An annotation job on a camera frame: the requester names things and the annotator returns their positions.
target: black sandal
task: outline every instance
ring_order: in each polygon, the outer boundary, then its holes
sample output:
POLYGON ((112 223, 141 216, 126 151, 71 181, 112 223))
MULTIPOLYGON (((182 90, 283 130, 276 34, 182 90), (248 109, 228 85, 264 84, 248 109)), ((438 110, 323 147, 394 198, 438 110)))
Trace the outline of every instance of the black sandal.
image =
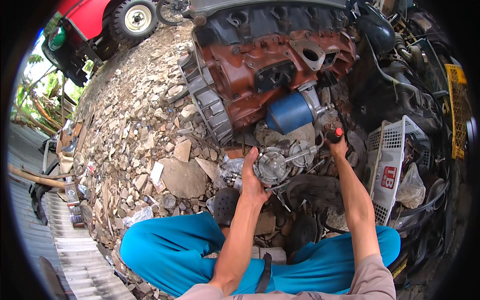
POLYGON ((216 192, 213 217, 219 226, 230 226, 239 198, 240 193, 234 188, 223 188, 216 192))
POLYGON ((287 257, 300 250, 309 242, 315 242, 318 226, 315 219, 308 215, 301 215, 293 223, 292 230, 287 238, 287 257))

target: blue pants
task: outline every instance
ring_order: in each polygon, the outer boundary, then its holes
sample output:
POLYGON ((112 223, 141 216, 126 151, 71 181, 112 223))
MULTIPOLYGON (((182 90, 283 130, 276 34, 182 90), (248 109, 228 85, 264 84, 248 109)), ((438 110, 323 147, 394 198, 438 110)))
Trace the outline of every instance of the blue pants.
MULTIPOLYGON (((377 236, 385 266, 400 251, 400 237, 389 227, 377 226, 377 236)), ((203 258, 222 248, 225 237, 211 215, 204 212, 188 216, 156 218, 134 224, 127 230, 120 247, 125 264, 158 289, 179 297, 194 284, 212 279, 216 259, 203 258)), ((281 290, 343 293, 354 275, 350 233, 308 243, 289 265, 272 265, 266 292, 281 290)), ((232 294, 253 294, 264 261, 252 259, 232 294)))

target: blue oil filter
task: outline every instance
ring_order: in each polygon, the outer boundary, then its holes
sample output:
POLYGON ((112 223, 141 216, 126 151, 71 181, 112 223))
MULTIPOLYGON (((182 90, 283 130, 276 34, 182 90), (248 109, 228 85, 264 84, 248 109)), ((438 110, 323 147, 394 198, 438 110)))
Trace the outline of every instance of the blue oil filter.
POLYGON ((268 128, 283 135, 313 122, 312 112, 300 92, 271 104, 265 118, 268 128))

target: red vehicle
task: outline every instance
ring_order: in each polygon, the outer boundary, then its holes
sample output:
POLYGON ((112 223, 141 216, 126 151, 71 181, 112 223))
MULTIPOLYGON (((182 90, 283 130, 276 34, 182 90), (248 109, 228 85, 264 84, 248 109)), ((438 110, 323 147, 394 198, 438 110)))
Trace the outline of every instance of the red vehicle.
POLYGON ((87 80, 87 59, 100 66, 119 44, 138 45, 158 25, 154 0, 64 0, 57 10, 56 27, 44 30, 42 51, 80 87, 87 80))

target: red engine block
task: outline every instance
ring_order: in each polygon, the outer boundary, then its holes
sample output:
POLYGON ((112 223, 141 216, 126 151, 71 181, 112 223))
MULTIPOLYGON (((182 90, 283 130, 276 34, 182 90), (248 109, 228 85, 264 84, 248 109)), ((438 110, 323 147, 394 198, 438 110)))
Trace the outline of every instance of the red engine block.
POLYGON ((201 51, 218 92, 226 99, 224 105, 234 130, 261 120, 265 117, 268 104, 306 82, 318 80, 325 71, 332 71, 340 80, 356 60, 354 42, 343 31, 312 33, 300 30, 289 36, 273 34, 256 38, 248 45, 223 46, 215 43, 201 47, 201 51), (305 39, 319 45, 325 52, 325 61, 319 71, 311 70, 289 43, 291 40, 305 39), (291 81, 276 89, 258 93, 254 84, 256 72, 285 60, 295 65, 296 71, 291 81))

